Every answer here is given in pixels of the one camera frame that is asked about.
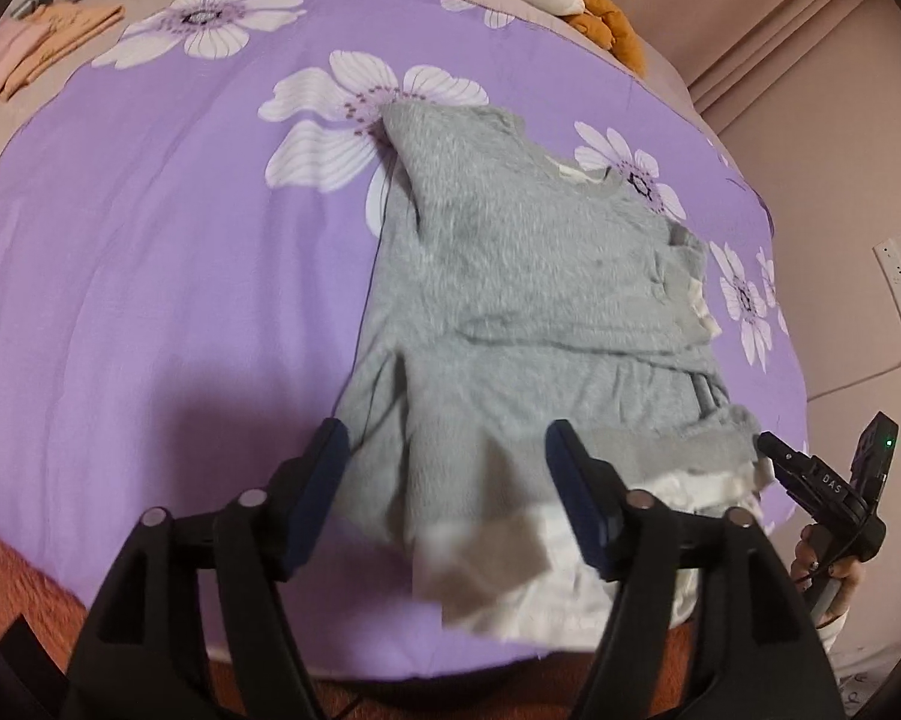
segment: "curtain fold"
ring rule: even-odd
[[[864,0],[614,0],[718,134]]]

